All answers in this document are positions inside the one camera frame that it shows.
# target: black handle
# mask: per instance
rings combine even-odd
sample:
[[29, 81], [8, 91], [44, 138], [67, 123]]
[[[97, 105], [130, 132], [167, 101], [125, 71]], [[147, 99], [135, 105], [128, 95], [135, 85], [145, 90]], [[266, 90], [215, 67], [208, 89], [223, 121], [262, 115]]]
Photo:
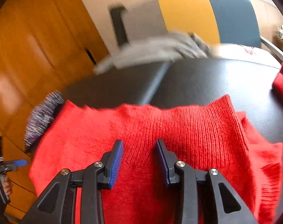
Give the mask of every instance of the black handle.
[[198, 224], [198, 197], [194, 169], [184, 164], [175, 164], [175, 171], [181, 177], [180, 202], [176, 211], [175, 224]]
[[81, 224], [104, 224], [101, 190], [98, 189], [98, 175], [104, 171], [105, 165], [88, 166], [83, 175], [81, 192]]
[[10, 198], [4, 193], [3, 184], [5, 183], [5, 174], [0, 174], [0, 196], [2, 202], [7, 205], [10, 203]]
[[208, 171], [208, 182], [216, 210], [213, 223], [258, 224], [245, 202], [217, 169]]

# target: red sweater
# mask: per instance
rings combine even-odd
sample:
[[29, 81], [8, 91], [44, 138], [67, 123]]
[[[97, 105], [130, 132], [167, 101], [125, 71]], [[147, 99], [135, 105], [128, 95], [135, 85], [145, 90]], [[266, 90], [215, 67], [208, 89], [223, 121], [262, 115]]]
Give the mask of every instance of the red sweater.
[[163, 187], [153, 153], [160, 138], [193, 168], [220, 170], [260, 224], [273, 221], [282, 186], [283, 144], [268, 143], [245, 112], [234, 111], [228, 95], [207, 106], [169, 110], [151, 105], [96, 110], [66, 102], [40, 142], [30, 178], [39, 195], [62, 168], [86, 168], [121, 139], [124, 155], [117, 183], [102, 191], [105, 223], [172, 223], [177, 193]]

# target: wooden cabinet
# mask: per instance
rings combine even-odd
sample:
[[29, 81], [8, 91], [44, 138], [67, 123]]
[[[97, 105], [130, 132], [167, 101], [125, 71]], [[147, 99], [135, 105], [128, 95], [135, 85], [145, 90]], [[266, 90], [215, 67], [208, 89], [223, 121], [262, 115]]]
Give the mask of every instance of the wooden cabinet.
[[[6, 160], [30, 157], [23, 136], [32, 108], [51, 91], [93, 75], [108, 50], [81, 0], [7, 0], [0, 9], [0, 135]], [[22, 218], [36, 199], [28, 167], [8, 173], [7, 212]]]
[[276, 47], [278, 47], [282, 52], [283, 52], [283, 40], [281, 40], [279, 37], [274, 36], [273, 37], [273, 43]]

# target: gray cloth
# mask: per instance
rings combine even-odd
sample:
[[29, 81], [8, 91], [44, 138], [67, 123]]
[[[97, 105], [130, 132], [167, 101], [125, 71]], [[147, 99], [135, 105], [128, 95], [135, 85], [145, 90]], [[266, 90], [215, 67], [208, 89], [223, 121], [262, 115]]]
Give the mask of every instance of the gray cloth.
[[108, 56], [97, 64], [94, 73], [105, 73], [114, 66], [121, 69], [151, 62], [207, 58], [208, 55], [208, 46], [196, 34], [170, 32], [124, 45], [119, 53]]
[[129, 43], [168, 34], [158, 0], [141, 3], [121, 16]]

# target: chair backrest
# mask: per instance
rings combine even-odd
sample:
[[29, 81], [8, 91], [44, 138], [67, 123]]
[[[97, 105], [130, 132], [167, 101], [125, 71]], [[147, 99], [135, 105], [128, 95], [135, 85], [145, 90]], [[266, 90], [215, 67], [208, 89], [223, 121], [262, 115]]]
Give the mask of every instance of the chair backrest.
[[179, 30], [194, 32], [208, 44], [261, 48], [250, 0], [151, 0], [123, 10], [120, 16], [129, 42]]
[[261, 48], [256, 14], [250, 0], [209, 0], [221, 43]]

